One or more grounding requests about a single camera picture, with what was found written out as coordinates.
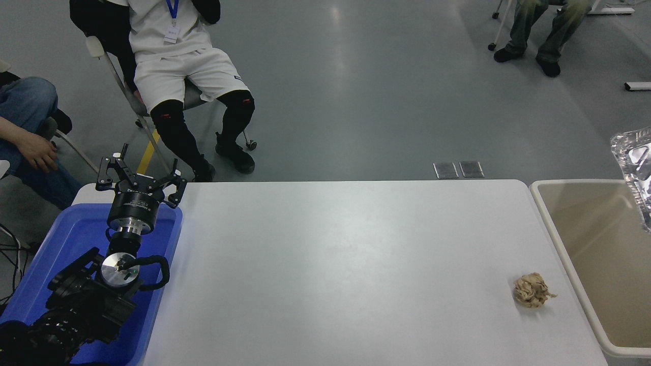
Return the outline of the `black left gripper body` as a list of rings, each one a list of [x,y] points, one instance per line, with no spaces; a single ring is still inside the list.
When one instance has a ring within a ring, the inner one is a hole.
[[[129,223],[137,222],[139,228],[154,228],[158,216],[160,202],[164,195],[156,185],[156,179],[151,176],[137,174],[136,187],[128,180],[120,180],[114,190],[115,197],[107,218],[111,228],[128,227]]]

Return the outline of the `person's hand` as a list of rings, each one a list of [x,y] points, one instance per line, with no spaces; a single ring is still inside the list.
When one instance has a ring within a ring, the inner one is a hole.
[[[56,148],[44,137],[28,133],[17,147],[33,169],[44,173],[58,170]]]

